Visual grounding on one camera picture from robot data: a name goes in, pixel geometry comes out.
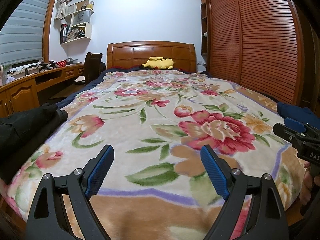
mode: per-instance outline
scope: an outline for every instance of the striped roller blind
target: striped roller blind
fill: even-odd
[[[49,0],[23,0],[0,31],[0,64],[42,59],[42,35]]]

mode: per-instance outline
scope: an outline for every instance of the floral blanket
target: floral blanket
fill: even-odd
[[[107,73],[64,109],[69,118],[0,185],[10,206],[28,218],[41,177],[70,174],[105,144],[115,160],[91,204],[112,239],[202,240],[223,205],[201,163],[209,144],[232,168],[270,173],[285,209],[297,197],[303,163],[272,127],[283,123],[276,103],[235,83],[202,73],[146,70]],[[68,198],[65,204],[77,236]],[[231,239],[239,236],[250,198]]]

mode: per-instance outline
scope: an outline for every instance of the chair backrest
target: chair backrest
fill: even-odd
[[[103,54],[87,53],[84,60],[84,79],[85,84],[89,84],[91,81],[97,79],[100,75],[100,63]]]

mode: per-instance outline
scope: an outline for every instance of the human hand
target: human hand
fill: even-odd
[[[311,177],[309,162],[306,162],[304,164],[304,167],[306,168],[306,173],[304,174],[302,189],[300,191],[300,202],[302,205],[307,205],[307,203],[311,199],[311,189],[313,186],[313,182],[320,187],[320,175],[314,178]]]

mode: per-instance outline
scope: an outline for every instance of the silver screw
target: silver screw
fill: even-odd
[[[265,179],[267,179],[267,180],[271,180],[271,179],[272,179],[271,175],[268,174],[268,173],[264,174],[263,177],[264,177]]]
[[[43,179],[49,179],[50,178],[50,173],[44,174]]]
[[[80,175],[82,172],[81,169],[75,169],[75,171],[73,172],[75,175]]]
[[[240,175],[241,171],[239,169],[232,170],[233,175]]]

